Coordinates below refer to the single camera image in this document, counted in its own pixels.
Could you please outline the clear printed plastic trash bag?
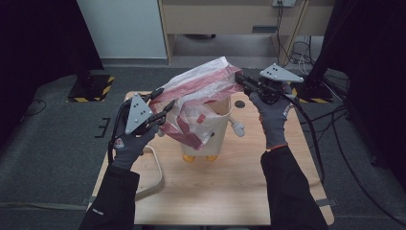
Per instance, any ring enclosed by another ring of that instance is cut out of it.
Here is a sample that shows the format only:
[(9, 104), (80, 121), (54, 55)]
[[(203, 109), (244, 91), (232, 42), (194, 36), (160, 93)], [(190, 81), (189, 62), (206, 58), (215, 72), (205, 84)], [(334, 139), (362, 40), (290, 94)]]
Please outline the clear printed plastic trash bag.
[(202, 149), (221, 120), (209, 103), (223, 101), (243, 90), (235, 81), (235, 73), (242, 74), (242, 70), (229, 63), (226, 57), (219, 57), (164, 84), (164, 92), (149, 103), (153, 112), (161, 112), (174, 102), (161, 130), (186, 146)]

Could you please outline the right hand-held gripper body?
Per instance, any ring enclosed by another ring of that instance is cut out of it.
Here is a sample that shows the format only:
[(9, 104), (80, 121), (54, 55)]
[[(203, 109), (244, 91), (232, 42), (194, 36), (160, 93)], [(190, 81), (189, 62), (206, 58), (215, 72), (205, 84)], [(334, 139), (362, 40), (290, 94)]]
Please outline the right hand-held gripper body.
[(303, 82), (304, 78), (274, 63), (259, 72), (255, 86), (258, 88), (260, 99), (266, 104), (273, 104), (283, 96), (288, 99), (295, 99), (291, 93), (285, 92), (283, 84), (289, 81)]

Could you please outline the white cabinet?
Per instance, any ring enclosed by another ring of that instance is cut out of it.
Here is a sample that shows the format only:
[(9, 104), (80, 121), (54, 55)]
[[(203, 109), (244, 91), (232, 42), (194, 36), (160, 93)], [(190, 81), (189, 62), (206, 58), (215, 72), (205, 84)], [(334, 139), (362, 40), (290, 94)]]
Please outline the white cabinet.
[(167, 57), (158, 0), (78, 0), (101, 58)]

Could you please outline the black stand base striped edge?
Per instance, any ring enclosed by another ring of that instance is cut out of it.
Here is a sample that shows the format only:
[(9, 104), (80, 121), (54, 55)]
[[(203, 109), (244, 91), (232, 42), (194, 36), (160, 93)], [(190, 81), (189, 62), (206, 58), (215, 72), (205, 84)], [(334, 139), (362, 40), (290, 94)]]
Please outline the black stand base striped edge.
[(332, 94), (320, 79), (303, 76), (302, 82), (291, 82), (293, 94), (304, 103), (331, 103)]
[(68, 102), (87, 103), (102, 102), (113, 83), (110, 75), (93, 75), (87, 83), (77, 80), (67, 96)]

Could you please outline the grey power socket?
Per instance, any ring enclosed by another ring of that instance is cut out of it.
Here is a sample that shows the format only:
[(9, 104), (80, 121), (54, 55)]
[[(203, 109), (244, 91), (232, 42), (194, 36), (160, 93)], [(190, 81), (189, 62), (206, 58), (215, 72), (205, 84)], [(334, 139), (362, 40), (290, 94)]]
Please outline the grey power socket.
[(276, 8), (293, 8), (296, 0), (273, 0), (272, 6)]

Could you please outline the black curtain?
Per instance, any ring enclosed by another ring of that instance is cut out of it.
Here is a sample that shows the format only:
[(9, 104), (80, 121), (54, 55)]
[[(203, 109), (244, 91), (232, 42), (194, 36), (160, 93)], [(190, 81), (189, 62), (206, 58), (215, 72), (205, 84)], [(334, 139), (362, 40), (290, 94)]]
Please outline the black curtain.
[(349, 77), (369, 145), (406, 191), (406, 0), (335, 0), (317, 63)]
[(0, 0), (0, 148), (41, 85), (101, 69), (77, 0)]

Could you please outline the person's left hand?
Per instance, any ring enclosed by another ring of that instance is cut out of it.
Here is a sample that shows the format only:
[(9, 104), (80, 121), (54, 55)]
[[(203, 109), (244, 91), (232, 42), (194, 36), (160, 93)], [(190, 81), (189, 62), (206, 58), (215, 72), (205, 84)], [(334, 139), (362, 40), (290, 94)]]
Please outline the person's left hand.
[(124, 132), (125, 126), (119, 126), (114, 141), (113, 149), (116, 156), (112, 165), (121, 169), (130, 170), (133, 163), (142, 154), (144, 147), (151, 141), (158, 131), (158, 126), (152, 127), (145, 134), (137, 137)]

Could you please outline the person's right hand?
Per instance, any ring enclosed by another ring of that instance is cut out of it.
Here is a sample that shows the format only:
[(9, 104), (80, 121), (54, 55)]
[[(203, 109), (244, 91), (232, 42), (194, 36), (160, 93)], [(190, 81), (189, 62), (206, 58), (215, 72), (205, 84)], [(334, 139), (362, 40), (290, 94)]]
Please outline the person's right hand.
[(251, 93), (249, 100), (257, 108), (259, 121), (266, 140), (266, 148), (274, 150), (287, 145), (284, 136), (284, 124), (292, 105), (286, 99), (273, 104), (264, 103), (258, 93)]

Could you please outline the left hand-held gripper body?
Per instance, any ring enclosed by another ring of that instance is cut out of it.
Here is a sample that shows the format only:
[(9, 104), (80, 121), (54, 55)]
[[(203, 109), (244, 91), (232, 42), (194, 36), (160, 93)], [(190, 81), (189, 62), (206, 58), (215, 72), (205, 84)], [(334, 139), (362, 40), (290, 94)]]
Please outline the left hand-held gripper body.
[(160, 123), (160, 118), (148, 105), (151, 94), (135, 93), (131, 98), (124, 132), (134, 136), (144, 135), (149, 129)]

